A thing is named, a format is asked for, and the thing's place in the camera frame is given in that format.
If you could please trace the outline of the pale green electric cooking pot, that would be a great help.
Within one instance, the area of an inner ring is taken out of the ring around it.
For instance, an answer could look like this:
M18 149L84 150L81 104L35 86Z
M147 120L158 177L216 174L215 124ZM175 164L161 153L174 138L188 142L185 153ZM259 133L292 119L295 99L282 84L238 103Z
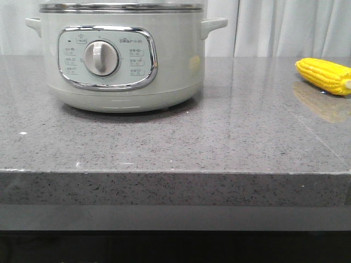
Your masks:
M64 103L105 113L168 108L193 97L205 74L205 39L225 18L202 10L39 10L48 85Z

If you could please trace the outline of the white pleated curtain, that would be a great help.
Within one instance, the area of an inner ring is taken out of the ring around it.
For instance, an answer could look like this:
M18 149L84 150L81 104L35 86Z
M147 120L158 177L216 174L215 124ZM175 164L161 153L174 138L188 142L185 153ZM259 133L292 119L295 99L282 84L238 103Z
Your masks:
M37 33L25 18L50 1L1 1L1 55L42 55ZM83 1L51 1L83 3ZM227 18L227 27L206 40L206 56L350 58L350 1L89 1L200 3L206 18Z

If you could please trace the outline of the yellow corn cob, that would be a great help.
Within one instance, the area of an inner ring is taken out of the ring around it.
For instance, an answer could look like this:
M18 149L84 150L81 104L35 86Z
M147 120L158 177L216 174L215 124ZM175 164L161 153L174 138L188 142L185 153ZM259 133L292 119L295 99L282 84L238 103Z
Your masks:
M318 88L333 95L350 95L350 67L316 58L300 59L295 67L305 80Z

